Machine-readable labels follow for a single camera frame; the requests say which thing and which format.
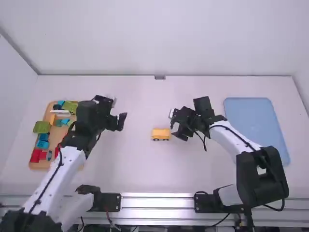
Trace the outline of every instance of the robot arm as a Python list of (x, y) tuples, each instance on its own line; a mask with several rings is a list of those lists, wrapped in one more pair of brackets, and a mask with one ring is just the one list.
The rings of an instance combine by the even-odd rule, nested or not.
[(81, 101), (76, 111), (76, 122), (59, 146), (59, 156), (49, 172), (23, 207), (8, 211), (0, 224), (1, 232), (62, 232), (67, 231), (83, 212), (96, 208), (101, 200), (100, 188), (82, 185), (77, 188), (67, 209), (61, 209), (66, 186), (88, 159), (104, 130), (121, 131), (126, 113), (110, 114), (115, 99), (96, 95), (90, 101)]
[[(178, 130), (172, 134), (187, 141), (197, 131), (202, 132), (204, 142), (208, 137), (222, 145), (237, 167), (236, 184), (198, 197), (203, 200), (195, 200), (197, 213), (242, 213), (244, 208), (251, 209), (288, 197), (289, 189), (276, 148), (262, 147), (250, 141), (234, 129), (225, 117), (215, 116), (209, 97), (194, 99), (194, 106), (195, 110), (185, 106), (180, 110), (171, 110), (171, 129), (174, 123), (179, 123)], [(257, 167), (265, 172), (259, 174)]]

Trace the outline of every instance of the metal frame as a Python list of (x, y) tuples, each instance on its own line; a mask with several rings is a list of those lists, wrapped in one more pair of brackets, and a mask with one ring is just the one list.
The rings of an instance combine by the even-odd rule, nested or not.
[[(20, 208), (29, 195), (0, 195), (0, 202), (5, 205), (0, 214)], [(183, 225), (209, 226), (225, 214), (196, 214), (193, 209), (193, 194), (185, 193), (122, 193), (119, 213), (110, 213), (114, 223), (120, 225)], [(66, 203), (71, 196), (64, 197)], [(280, 207), (281, 202), (270, 204)], [(230, 215), (220, 226), (233, 226), (237, 215)], [(106, 214), (86, 212), (85, 224), (109, 224)], [(255, 226), (309, 227), (309, 198), (288, 198), (285, 209), (275, 212), (265, 207), (253, 209)]]

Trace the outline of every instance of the white wall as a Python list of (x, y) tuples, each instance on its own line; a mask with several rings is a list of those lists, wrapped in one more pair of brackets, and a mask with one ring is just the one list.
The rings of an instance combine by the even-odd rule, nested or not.
[(36, 73), (1, 35), (0, 77), (1, 172), (37, 80)]
[(308, 12), (308, 0), (1, 0), (0, 28), (43, 74), (286, 74), (309, 109)]

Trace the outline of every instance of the blue mat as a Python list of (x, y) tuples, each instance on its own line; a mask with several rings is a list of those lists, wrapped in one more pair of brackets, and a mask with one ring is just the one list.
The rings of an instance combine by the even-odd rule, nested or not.
[(283, 166), (290, 156), (271, 101), (268, 98), (226, 98), (225, 115), (231, 125), (253, 142), (278, 149)]

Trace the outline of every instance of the wooden board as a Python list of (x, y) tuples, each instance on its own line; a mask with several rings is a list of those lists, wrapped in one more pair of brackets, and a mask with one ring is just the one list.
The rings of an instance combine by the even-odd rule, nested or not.
[[(57, 104), (57, 101), (52, 101), (48, 104), (46, 111), (45, 111), (45, 114), (44, 114), (44, 117), (43, 117), (43, 121), (49, 122), (49, 120), (52, 116), (52, 113), (50, 111), (53, 109), (54, 104)], [(71, 115), (70, 117), (57, 117), (56, 116), (54, 122), (57, 119), (64, 119), (64, 118), (70, 118), (71, 120), (75, 121), (76, 115)], [(66, 125), (63, 125), (62, 127), (57, 127), (57, 126), (54, 126), (54, 125), (51, 126), (50, 131), (49, 131), (50, 135), (49, 135), (49, 139), (48, 139), (49, 148), (43, 149), (43, 151), (46, 151), (48, 153), (48, 151), (51, 150), (53, 152), (52, 159), (51, 159), (51, 161), (40, 160), (38, 163), (29, 162), (29, 168), (31, 170), (42, 170), (42, 171), (48, 171), (49, 170), (51, 162), (55, 160), (55, 148), (62, 141), (63, 137), (67, 134), (68, 128), (69, 127), (66, 126)], [(35, 141), (33, 149), (36, 148), (36, 144), (37, 144), (38, 140), (39, 140), (39, 135), (38, 135), (37, 140)]]

